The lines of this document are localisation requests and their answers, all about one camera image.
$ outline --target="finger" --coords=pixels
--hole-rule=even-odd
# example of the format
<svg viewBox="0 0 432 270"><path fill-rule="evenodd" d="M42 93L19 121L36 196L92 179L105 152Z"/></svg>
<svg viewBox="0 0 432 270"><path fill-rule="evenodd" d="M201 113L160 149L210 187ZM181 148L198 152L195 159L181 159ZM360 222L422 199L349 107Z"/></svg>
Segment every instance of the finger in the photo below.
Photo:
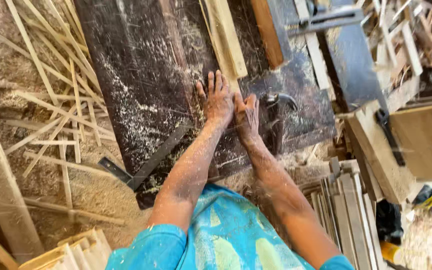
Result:
<svg viewBox="0 0 432 270"><path fill-rule="evenodd" d="M215 92L215 74L213 71L208 73L208 96L212 96Z"/></svg>
<svg viewBox="0 0 432 270"><path fill-rule="evenodd" d="M245 106L243 96L240 91L236 91L236 93L234 93L234 108L238 110L239 108L243 108L243 106Z"/></svg>
<svg viewBox="0 0 432 270"><path fill-rule="evenodd" d="M215 93L221 91L221 88L223 87L223 79L221 77L221 71L216 71L216 87L214 88Z"/></svg>
<svg viewBox="0 0 432 270"><path fill-rule="evenodd" d="M228 78L225 75L223 75L223 88L221 89L221 92L223 92L223 94L228 94L231 92L230 82L228 81Z"/></svg>
<svg viewBox="0 0 432 270"><path fill-rule="evenodd" d="M246 102L246 106L254 109L256 107L256 101L257 100L258 100L258 98L256 97L255 94L249 95L248 101Z"/></svg>
<svg viewBox="0 0 432 270"><path fill-rule="evenodd" d="M196 89L198 89L199 98L203 101L206 101L205 89L203 88L203 84L201 82L198 81L198 83L196 83Z"/></svg>

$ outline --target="yellow object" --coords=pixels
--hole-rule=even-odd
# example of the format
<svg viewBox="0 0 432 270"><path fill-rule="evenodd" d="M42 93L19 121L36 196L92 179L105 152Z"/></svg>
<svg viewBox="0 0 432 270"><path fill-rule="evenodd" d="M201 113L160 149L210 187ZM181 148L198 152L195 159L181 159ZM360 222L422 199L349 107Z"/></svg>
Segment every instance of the yellow object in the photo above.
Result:
<svg viewBox="0 0 432 270"><path fill-rule="evenodd" d="M381 246L382 257L385 260L394 264L401 264L403 261L403 252L399 246L386 241L379 242L379 245Z"/></svg>

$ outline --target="stack of wooden boards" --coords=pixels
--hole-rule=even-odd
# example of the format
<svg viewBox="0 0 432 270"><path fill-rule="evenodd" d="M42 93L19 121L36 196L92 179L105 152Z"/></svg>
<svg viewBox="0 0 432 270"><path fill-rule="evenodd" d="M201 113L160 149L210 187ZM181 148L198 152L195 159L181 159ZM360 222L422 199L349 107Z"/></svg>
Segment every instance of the stack of wooden boards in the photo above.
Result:
<svg viewBox="0 0 432 270"><path fill-rule="evenodd" d="M103 231L95 229L59 241L57 246L18 269L104 270L112 251Z"/></svg>
<svg viewBox="0 0 432 270"><path fill-rule="evenodd" d="M363 192L358 163L332 163L333 174L321 180L311 202L321 225L355 269L386 267L375 221L375 202Z"/></svg>

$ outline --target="shirt sleeve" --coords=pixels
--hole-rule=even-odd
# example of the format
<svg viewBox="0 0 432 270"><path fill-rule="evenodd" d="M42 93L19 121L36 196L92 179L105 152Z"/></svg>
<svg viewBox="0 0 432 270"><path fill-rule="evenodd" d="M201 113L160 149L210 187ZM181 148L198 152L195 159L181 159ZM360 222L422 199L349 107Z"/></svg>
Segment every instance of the shirt sleeve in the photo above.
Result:
<svg viewBox="0 0 432 270"><path fill-rule="evenodd" d="M113 251L106 270L175 269L186 247L186 234L171 224L141 231L127 248Z"/></svg>
<svg viewBox="0 0 432 270"><path fill-rule="evenodd" d="M337 255L327 260L320 270L330 270L330 269L342 269L342 270L354 270L350 261L344 255Z"/></svg>

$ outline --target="wooden post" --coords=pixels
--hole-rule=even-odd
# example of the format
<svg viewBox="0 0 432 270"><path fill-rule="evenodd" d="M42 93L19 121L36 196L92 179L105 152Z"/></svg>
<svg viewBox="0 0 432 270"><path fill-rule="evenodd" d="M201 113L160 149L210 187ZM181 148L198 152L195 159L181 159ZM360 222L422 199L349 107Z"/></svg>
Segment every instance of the wooden post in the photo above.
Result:
<svg viewBox="0 0 432 270"><path fill-rule="evenodd" d="M15 259L23 263L44 252L0 143L0 225Z"/></svg>

